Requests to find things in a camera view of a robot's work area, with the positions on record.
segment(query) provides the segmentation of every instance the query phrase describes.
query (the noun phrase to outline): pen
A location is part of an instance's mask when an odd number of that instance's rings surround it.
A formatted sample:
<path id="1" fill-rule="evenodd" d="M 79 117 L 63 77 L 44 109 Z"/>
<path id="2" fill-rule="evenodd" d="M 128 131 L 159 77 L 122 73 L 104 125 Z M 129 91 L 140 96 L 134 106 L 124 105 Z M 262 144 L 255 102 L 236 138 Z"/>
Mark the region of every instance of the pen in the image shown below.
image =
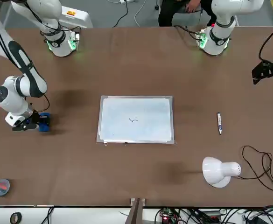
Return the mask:
<path id="1" fill-rule="evenodd" d="M 222 134 L 221 114 L 219 112 L 217 113 L 217 124 L 219 134 Z"/>

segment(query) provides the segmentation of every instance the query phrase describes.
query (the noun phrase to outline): whiteboard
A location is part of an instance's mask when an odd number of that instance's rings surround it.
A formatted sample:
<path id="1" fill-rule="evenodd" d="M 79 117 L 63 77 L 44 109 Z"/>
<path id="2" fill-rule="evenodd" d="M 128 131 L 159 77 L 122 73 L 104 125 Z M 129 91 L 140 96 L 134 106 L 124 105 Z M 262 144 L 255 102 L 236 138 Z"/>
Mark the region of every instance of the whiteboard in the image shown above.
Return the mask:
<path id="1" fill-rule="evenodd" d="M 172 97 L 102 96 L 97 142 L 174 144 Z"/>

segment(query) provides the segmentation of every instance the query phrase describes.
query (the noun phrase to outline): person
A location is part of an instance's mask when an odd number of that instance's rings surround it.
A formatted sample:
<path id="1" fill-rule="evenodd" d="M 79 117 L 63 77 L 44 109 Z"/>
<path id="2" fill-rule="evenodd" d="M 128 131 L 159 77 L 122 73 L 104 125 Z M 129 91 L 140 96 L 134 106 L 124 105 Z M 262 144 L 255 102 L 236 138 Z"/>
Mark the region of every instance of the person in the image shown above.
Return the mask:
<path id="1" fill-rule="evenodd" d="M 211 16 L 207 26 L 211 26 L 216 22 L 216 15 L 212 12 L 212 0 L 163 0 L 161 10 L 158 18 L 160 27 L 171 27 L 174 14 L 182 7 L 185 7 L 185 11 L 193 13 L 197 7 L 201 4 L 203 10 Z"/>

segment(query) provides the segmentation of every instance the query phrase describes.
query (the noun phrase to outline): tape roll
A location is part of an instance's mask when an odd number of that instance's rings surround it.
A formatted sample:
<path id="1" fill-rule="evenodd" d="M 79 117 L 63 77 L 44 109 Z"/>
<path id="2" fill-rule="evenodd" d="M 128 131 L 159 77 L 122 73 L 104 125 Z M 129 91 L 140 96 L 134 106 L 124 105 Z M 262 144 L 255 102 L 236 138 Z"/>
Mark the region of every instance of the tape roll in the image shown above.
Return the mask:
<path id="1" fill-rule="evenodd" d="M 19 224 L 22 220 L 22 214 L 20 212 L 15 212 L 10 217 L 10 224 Z"/>

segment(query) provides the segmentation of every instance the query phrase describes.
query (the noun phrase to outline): metal stand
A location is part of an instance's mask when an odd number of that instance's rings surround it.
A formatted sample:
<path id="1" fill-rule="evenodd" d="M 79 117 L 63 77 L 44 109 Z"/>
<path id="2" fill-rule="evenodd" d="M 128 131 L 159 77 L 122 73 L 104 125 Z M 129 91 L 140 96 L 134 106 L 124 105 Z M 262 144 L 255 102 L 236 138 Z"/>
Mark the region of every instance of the metal stand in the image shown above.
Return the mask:
<path id="1" fill-rule="evenodd" d="M 142 199 L 136 198 L 125 224 L 142 224 Z"/>

